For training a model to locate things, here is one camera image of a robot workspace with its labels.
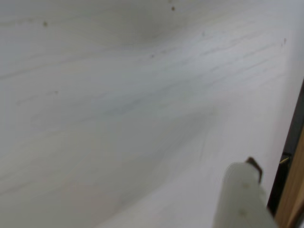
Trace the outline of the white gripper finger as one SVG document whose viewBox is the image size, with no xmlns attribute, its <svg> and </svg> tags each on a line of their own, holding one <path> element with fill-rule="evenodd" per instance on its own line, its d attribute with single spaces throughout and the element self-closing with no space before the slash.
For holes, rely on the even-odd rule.
<svg viewBox="0 0 304 228">
<path fill-rule="evenodd" d="M 262 174 L 261 167 L 252 157 L 245 162 L 229 165 L 214 216 L 214 227 L 277 227 L 266 207 L 266 193 L 261 186 Z"/>
</svg>

